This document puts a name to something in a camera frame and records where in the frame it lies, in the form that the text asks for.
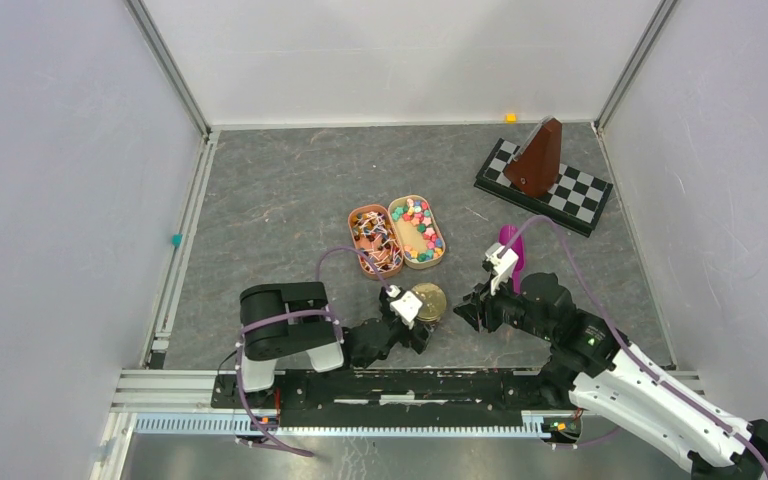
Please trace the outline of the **gold round lid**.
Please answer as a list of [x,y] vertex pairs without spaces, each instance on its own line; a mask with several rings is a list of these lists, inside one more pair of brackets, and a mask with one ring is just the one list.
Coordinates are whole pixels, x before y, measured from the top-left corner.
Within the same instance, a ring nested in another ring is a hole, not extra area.
[[447,298],[442,288],[434,283],[420,283],[411,289],[422,302],[417,319],[425,323],[436,323],[447,310]]

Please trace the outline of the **magenta plastic scoop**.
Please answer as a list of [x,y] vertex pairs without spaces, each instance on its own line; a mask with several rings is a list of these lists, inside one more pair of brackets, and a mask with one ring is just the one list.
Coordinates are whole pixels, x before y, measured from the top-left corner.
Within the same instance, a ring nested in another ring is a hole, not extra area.
[[518,228],[515,225],[503,225],[498,232],[498,242],[503,246],[510,243],[510,249],[517,255],[517,263],[512,271],[511,280],[515,293],[521,293],[521,275],[526,265],[525,246],[522,238],[516,235]]

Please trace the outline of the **orange tray of lollipops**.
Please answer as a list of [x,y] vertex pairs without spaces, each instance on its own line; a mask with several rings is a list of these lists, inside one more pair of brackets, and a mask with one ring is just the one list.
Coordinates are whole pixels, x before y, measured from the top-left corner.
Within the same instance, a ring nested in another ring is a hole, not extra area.
[[384,206],[373,204],[352,210],[348,215],[348,227],[353,247],[366,254],[385,279],[402,270],[402,243]]

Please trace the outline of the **beige tray of star candies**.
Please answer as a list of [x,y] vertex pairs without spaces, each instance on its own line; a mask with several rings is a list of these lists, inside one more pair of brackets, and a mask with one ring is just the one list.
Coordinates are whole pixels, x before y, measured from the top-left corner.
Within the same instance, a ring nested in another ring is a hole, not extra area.
[[389,204],[388,212],[407,267],[423,270],[442,261],[447,246],[427,199],[403,196]]

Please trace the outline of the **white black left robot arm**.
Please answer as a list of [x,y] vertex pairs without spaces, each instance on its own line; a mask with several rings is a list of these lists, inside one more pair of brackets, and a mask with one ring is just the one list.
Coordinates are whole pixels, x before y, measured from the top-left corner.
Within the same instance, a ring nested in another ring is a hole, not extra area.
[[320,281],[250,287],[240,294],[235,392],[250,407],[266,405],[277,362],[299,353],[317,373],[369,367],[397,344],[420,354],[430,340],[432,317],[444,305],[443,297],[389,285],[380,291],[380,316],[346,328]]

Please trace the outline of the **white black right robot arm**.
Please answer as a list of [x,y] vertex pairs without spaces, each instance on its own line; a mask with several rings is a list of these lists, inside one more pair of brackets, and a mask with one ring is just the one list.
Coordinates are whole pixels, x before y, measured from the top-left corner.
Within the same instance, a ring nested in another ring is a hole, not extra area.
[[694,479],[768,479],[768,421],[748,421],[699,396],[608,322],[577,307],[556,275],[526,276],[521,290],[489,280],[454,307],[475,330],[502,326],[550,346],[537,392],[602,416],[655,447]]

